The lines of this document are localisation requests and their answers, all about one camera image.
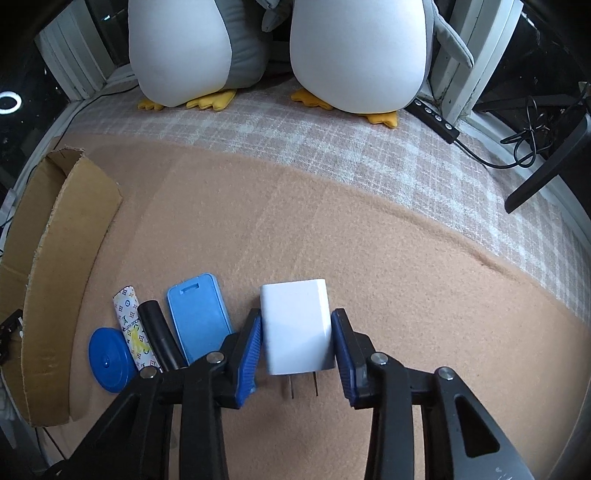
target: checkered fabric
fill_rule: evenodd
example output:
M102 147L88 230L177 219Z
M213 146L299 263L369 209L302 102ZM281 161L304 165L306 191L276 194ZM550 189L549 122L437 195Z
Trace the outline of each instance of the checkered fabric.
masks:
M289 79L238 92L222 112L165 108L139 111L139 89L99 99L70 131L134 135L264 158L386 197L475 240L534 277L591 326L590 255L560 211L534 195L511 215L504 199L522 179L487 170L410 114L398 128L371 125L337 110L290 100ZM482 158L499 160L466 135Z

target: blue round lid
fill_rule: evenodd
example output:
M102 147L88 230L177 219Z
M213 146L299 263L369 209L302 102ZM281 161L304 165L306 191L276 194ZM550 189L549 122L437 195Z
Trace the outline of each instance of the blue round lid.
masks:
M88 344L88 360L96 381L106 391L119 393L138 372L121 330L99 328Z

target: black cylinder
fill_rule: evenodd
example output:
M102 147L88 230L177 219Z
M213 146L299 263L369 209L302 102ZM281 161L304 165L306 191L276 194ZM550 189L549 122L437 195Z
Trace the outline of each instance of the black cylinder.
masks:
M138 315L162 371L168 372L186 367L187 361L168 328L158 302L148 300L140 303Z

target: cardboard box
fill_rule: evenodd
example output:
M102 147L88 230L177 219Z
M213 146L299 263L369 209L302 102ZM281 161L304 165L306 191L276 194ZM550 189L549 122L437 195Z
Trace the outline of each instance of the cardboard box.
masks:
M117 184L81 150L49 153L18 204L0 263L0 319L23 310L2 372L34 426L69 420L70 360L92 265L121 204Z

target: penguin plush toy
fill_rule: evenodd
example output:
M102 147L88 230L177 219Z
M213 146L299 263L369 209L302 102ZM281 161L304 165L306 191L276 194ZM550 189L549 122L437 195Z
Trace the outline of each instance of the penguin plush toy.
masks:
M417 95L431 67L434 36L472 68L468 47L433 0L258 0L263 30L277 26L293 3L290 56L306 106L333 107L397 125L396 111Z
M264 13L255 0L129 0L129 61L147 97L138 108L226 108L267 67Z

